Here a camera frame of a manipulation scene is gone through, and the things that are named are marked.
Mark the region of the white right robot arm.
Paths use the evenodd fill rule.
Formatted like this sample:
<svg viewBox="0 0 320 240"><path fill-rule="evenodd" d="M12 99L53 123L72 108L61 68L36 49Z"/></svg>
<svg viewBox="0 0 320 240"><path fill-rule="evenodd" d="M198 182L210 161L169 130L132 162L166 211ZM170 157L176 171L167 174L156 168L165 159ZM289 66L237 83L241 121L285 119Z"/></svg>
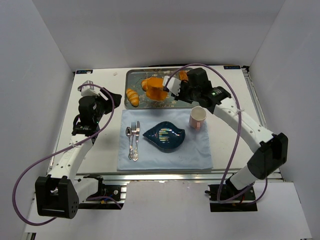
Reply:
<svg viewBox="0 0 320 240"><path fill-rule="evenodd" d="M246 114L231 87L213 87L207 69L208 66L195 63L187 72L187 81L170 75L162 85L176 101L196 102L228 124L236 132L236 146L240 139L249 146L253 155L247 164L231 177L221 179L220 184L231 190L234 196L230 200L234 200L287 162L289 140L284 133L275 134Z"/></svg>

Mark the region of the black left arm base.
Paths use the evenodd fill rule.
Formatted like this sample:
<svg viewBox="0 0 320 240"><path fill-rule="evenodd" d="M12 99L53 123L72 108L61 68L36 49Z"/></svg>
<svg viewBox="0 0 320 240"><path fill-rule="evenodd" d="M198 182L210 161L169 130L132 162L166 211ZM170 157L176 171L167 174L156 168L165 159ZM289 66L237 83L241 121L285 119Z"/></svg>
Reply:
<svg viewBox="0 0 320 240"><path fill-rule="evenodd" d="M74 188L79 198L79 209L120 210L124 205L123 187L107 183L101 175L77 177Z"/></svg>

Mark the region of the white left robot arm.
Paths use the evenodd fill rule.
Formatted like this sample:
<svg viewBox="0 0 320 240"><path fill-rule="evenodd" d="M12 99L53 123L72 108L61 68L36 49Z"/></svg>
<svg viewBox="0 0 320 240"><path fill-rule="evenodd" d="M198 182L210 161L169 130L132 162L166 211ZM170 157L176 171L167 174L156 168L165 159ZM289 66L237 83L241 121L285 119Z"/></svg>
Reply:
<svg viewBox="0 0 320 240"><path fill-rule="evenodd" d="M55 167L35 182L37 213L40 216L72 219L79 205L90 197L106 193L103 179L88 175L76 179L79 167L93 147L100 130L103 115L117 108L122 96L102 88L82 88L78 101L79 114L74 118L68 150L65 150Z"/></svg>

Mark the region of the orange cylindrical cake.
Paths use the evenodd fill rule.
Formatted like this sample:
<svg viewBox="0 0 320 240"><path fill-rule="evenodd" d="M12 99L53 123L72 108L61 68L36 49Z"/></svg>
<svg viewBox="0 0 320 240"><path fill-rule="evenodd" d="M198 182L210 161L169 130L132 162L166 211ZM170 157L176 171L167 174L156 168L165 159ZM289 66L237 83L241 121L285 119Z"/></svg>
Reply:
<svg viewBox="0 0 320 240"><path fill-rule="evenodd" d="M146 96L154 101L162 102L166 99L168 92L164 91L163 78L147 78Z"/></svg>

